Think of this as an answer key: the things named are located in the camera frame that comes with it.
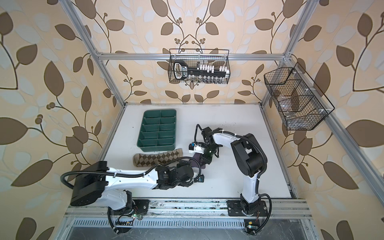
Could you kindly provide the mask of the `beige brown argyle sock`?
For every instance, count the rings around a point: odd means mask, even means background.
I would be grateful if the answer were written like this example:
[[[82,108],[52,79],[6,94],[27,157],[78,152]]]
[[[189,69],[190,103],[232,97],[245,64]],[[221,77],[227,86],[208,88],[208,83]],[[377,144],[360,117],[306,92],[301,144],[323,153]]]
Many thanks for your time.
[[[165,165],[183,156],[182,149],[167,151],[159,154],[135,154],[133,164],[135,167],[151,167],[154,165]]]

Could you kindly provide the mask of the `purple sock with yellow cuff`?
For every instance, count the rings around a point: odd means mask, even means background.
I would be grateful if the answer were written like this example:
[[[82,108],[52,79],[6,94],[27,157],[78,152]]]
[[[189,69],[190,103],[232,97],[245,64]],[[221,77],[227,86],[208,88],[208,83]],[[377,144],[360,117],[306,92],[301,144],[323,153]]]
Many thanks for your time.
[[[190,160],[192,168],[198,168],[199,165],[203,170],[206,168],[206,165],[209,165],[209,161],[201,153],[194,153],[193,159],[195,161]]]

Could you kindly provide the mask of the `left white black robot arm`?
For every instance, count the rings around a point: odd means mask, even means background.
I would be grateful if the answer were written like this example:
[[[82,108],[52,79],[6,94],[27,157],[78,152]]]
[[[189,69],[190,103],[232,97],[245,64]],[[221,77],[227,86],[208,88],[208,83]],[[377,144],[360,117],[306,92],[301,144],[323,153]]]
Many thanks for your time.
[[[72,189],[72,207],[95,205],[118,211],[133,207],[132,189],[190,187],[199,181],[201,174],[200,164],[190,157],[156,164],[144,171],[109,168],[106,161],[101,161],[84,170],[64,173],[61,182]]]

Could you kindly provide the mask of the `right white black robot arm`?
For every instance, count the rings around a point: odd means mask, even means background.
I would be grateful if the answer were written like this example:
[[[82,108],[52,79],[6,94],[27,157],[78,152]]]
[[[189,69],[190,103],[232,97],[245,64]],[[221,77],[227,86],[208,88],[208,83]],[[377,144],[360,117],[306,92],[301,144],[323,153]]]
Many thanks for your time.
[[[200,165],[211,164],[214,156],[219,157],[221,147],[233,151],[236,164],[244,175],[240,208],[243,215],[253,216],[262,205],[259,183],[261,175],[267,170],[267,156],[252,134],[241,136],[221,128],[203,129],[199,124],[196,125],[194,141],[190,144],[189,151],[200,154]]]

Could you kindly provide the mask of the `green plastic divided tray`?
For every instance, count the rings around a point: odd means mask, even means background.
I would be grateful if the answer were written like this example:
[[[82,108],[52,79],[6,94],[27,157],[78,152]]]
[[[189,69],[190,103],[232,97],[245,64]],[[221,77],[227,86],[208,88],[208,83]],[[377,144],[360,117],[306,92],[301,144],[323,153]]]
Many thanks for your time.
[[[176,145],[176,122],[175,109],[145,111],[137,147],[145,153],[173,151]]]

